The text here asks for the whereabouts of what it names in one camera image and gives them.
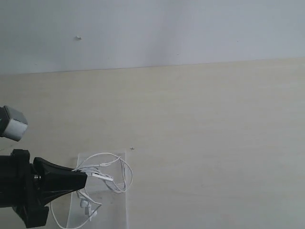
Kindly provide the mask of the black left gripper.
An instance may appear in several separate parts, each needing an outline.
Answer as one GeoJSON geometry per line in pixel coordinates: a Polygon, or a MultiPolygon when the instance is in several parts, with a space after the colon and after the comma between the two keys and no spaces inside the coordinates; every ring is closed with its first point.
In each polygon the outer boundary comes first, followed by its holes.
{"type": "Polygon", "coordinates": [[[0,207],[11,207],[27,229],[45,226],[49,208],[44,205],[83,189],[87,181],[86,173],[41,157],[34,158],[33,168],[39,177],[37,191],[28,150],[14,149],[0,157],[0,207]]]}

